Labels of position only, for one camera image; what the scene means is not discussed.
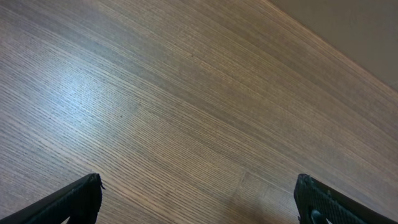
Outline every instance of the wall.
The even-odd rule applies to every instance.
[[[271,1],[398,90],[398,1]]]

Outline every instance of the black textured grip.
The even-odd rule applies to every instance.
[[[94,224],[102,201],[99,174],[89,174],[38,202],[14,213],[0,224]]]
[[[317,224],[312,221],[313,211],[321,213],[332,224],[397,224],[307,174],[298,176],[294,199],[300,224]]]

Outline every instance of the black object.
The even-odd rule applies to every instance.
[[[298,175],[294,199],[300,224],[398,224],[307,174]]]
[[[61,190],[0,220],[0,224],[94,224],[102,201],[99,174],[88,174]]]

